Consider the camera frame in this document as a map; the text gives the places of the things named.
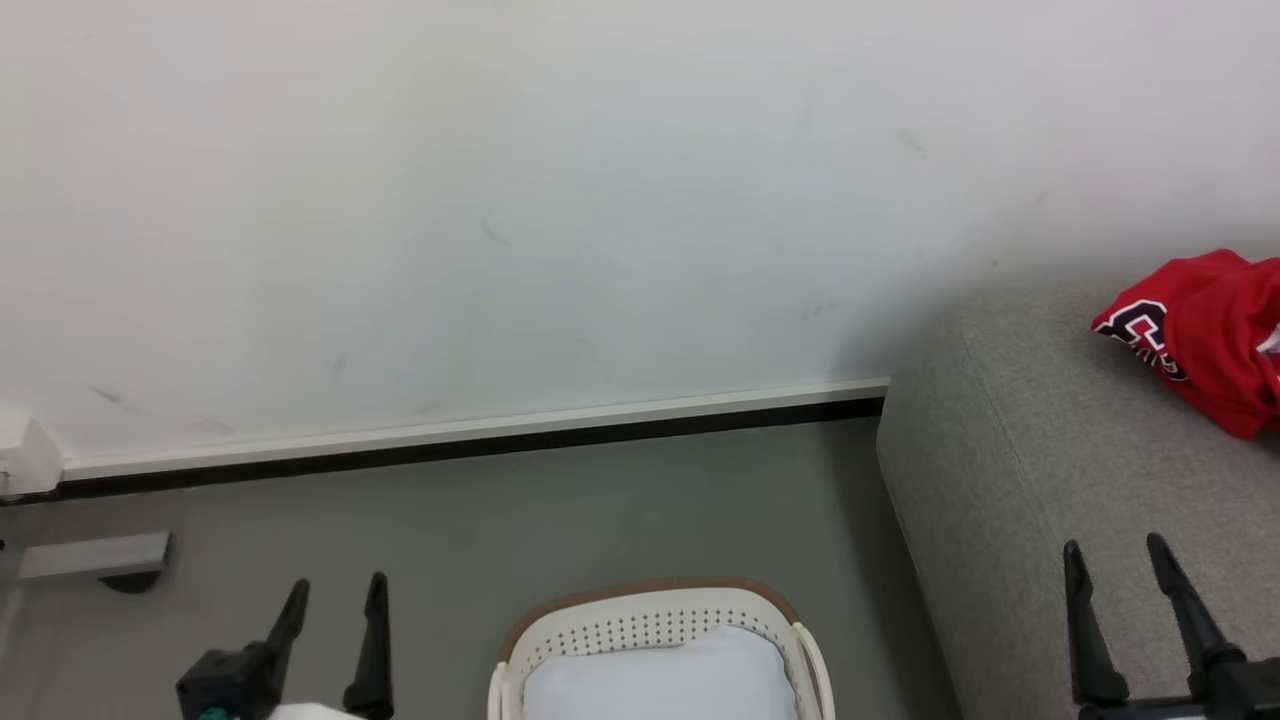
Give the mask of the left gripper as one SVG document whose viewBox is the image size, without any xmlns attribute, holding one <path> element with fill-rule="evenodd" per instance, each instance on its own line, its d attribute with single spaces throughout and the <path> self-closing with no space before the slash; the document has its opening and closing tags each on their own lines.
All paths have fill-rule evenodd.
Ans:
<svg viewBox="0 0 1280 720">
<path fill-rule="evenodd" d="M 183 719 L 393 719 L 394 684 L 389 588 L 383 571 L 371 575 L 364 605 L 365 632 L 343 712 L 320 703 L 282 700 L 293 643 L 303 630 L 311 583 L 291 588 L 265 648 L 210 650 L 177 683 Z"/>
</svg>

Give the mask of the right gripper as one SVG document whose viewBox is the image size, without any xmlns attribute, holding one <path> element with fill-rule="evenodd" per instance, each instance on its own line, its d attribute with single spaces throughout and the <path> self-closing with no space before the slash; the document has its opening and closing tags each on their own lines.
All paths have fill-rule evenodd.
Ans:
<svg viewBox="0 0 1280 720">
<path fill-rule="evenodd" d="M 1276 719 L 1277 659 L 1251 661 L 1231 643 L 1160 533 L 1146 537 L 1157 585 L 1181 638 L 1189 693 L 1132 698 L 1093 607 L 1094 584 L 1079 544 L 1062 548 L 1071 697 L 1079 719 Z"/>
</svg>

